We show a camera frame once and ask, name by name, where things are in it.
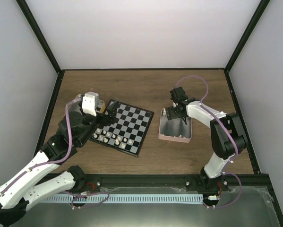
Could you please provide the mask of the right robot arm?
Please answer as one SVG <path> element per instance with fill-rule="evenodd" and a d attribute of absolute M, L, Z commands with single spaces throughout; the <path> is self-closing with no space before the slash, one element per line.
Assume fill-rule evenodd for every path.
<path fill-rule="evenodd" d="M 237 113 L 217 111 L 198 99 L 189 99 L 182 87 L 172 89 L 170 99 L 173 105 L 165 109 L 168 120 L 196 119 L 210 129 L 213 154 L 201 169 L 199 181 L 204 190 L 212 190 L 228 163 L 249 144 L 241 119 Z"/>

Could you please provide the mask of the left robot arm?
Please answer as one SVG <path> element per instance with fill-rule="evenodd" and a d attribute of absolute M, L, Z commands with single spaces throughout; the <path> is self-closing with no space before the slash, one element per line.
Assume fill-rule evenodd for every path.
<path fill-rule="evenodd" d="M 83 147 L 99 125 L 116 121 L 118 102 L 107 107 L 107 113 L 97 113 L 86 106 L 85 98 L 66 104 L 65 116 L 59 128 L 43 144 L 34 158 L 14 177 L 0 186 L 0 224 L 9 226 L 19 221 L 34 205 L 54 194 L 78 192 L 86 187 L 86 174 L 79 166 L 71 166 L 55 178 L 40 182 Z"/>

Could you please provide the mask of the yellow tin tray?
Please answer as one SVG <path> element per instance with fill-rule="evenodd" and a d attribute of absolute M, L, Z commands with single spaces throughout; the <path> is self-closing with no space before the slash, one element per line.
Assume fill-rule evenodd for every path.
<path fill-rule="evenodd" d="M 84 94 L 79 94 L 76 96 L 76 98 L 83 98 L 83 95 Z M 96 113 L 97 114 L 101 114 L 103 111 L 105 110 L 105 102 L 101 99 L 99 99 L 99 103 L 98 103 L 98 106 L 96 107 Z"/>

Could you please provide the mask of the pink tin tray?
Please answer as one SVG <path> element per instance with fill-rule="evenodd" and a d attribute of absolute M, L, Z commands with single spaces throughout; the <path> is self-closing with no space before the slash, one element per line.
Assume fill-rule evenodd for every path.
<path fill-rule="evenodd" d="M 185 123 L 181 118 L 168 120 L 165 108 L 161 111 L 158 138 L 161 140 L 189 143 L 192 138 L 192 119 Z"/>

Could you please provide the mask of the black and silver chessboard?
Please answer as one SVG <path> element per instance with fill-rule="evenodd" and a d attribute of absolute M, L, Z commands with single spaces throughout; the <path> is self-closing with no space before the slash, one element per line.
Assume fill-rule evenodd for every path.
<path fill-rule="evenodd" d="M 94 138 L 94 135 L 92 135 L 89 140 L 138 157 L 153 116 L 153 111 L 119 102 L 116 122 L 109 126 L 98 126 L 97 129 L 101 131 L 97 132 L 97 129 L 95 129 L 93 133 L 97 134 L 97 138 Z M 110 136 L 103 134 L 103 130 L 106 131 L 106 134 L 109 132 Z M 119 140 L 119 145 L 116 145 L 115 140 L 117 140 L 118 136 L 121 137 L 121 140 Z M 125 148 L 121 147 L 122 143 L 126 144 Z"/>

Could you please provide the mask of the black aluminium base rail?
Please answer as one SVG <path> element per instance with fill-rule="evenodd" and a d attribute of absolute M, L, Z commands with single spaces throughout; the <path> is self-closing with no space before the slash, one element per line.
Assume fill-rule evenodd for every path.
<path fill-rule="evenodd" d="M 244 187 L 266 187 L 272 189 L 268 174 L 238 174 L 241 185 Z M 86 174 L 86 182 L 83 186 L 73 191 L 84 192 L 92 190 L 95 192 L 103 189 L 115 189 L 118 187 L 175 187 L 185 188 L 194 192 L 217 192 L 217 182 L 222 185 L 222 190 L 239 186 L 238 180 L 232 176 L 221 176 L 214 183 L 204 186 L 200 181 L 200 175 L 109 175 L 109 174 Z"/>

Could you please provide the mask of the right black frame post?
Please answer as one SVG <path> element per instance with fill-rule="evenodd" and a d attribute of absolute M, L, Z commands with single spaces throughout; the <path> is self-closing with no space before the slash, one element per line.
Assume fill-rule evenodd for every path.
<path fill-rule="evenodd" d="M 267 6 L 269 5 L 270 0 L 261 0 L 256 7 L 250 21 L 248 22 L 238 44 L 236 45 L 231 57 L 229 58 L 228 63 L 224 68 L 225 73 L 229 73 L 233 68 L 236 60 L 238 59 L 239 55 L 241 54 L 243 48 L 245 47 L 247 41 L 249 40 L 252 32 L 256 28 L 258 22 L 260 21 L 264 11 L 266 10 Z"/>

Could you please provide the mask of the black frame post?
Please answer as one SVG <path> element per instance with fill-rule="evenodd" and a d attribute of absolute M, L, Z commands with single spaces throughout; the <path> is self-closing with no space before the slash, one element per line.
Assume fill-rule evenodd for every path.
<path fill-rule="evenodd" d="M 53 66 L 54 70 L 57 74 L 60 74 L 61 68 L 51 50 L 49 47 L 48 42 L 45 39 L 45 36 L 43 35 L 32 11 L 29 8 L 28 3 L 25 0 L 16 0 L 19 8 L 21 9 L 23 15 L 25 16 L 27 22 L 29 23 L 32 31 L 34 32 L 39 44 L 41 45 L 42 49 L 44 50 L 48 60 L 50 61 L 51 65 Z"/>
<path fill-rule="evenodd" d="M 228 63 L 224 68 L 225 73 L 229 73 L 233 68 L 236 60 L 238 59 L 239 55 L 241 54 L 243 48 L 245 47 L 247 41 L 249 40 L 252 32 L 256 28 L 258 22 L 260 21 L 264 11 L 266 10 L 267 6 L 269 5 L 270 0 L 261 0 L 256 7 L 250 21 L 248 22 L 238 44 L 236 45 L 231 57 L 229 58 Z"/>

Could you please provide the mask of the left black frame post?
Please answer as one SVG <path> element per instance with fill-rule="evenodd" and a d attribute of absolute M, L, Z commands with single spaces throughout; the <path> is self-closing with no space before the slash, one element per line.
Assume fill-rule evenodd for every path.
<path fill-rule="evenodd" d="M 32 11 L 29 8 L 28 3 L 25 0 L 16 0 L 19 8 L 21 9 L 23 15 L 25 16 L 27 22 L 29 23 L 32 31 L 34 32 L 39 44 L 41 45 L 42 49 L 44 50 L 48 60 L 50 61 L 51 65 L 53 66 L 54 70 L 57 74 L 60 74 L 61 68 L 51 50 L 49 47 L 48 42 L 45 39 L 45 36 L 43 35 Z"/>

